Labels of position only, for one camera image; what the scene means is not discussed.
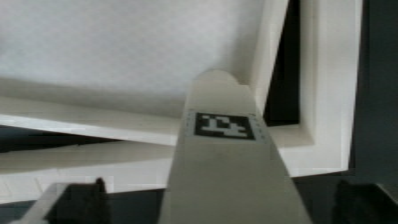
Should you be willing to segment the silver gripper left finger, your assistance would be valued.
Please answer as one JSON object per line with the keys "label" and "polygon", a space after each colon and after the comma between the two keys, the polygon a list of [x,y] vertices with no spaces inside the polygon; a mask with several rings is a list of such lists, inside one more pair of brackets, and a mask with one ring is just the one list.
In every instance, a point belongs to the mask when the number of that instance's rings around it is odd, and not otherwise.
{"label": "silver gripper left finger", "polygon": [[110,224],[102,179],[51,184],[15,224]]}

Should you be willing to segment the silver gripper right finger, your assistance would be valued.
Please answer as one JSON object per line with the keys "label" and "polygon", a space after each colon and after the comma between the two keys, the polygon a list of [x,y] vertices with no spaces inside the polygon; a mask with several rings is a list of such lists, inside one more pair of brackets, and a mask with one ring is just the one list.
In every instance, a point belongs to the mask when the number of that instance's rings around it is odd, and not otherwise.
{"label": "silver gripper right finger", "polygon": [[398,185],[337,183],[332,224],[398,224]]}

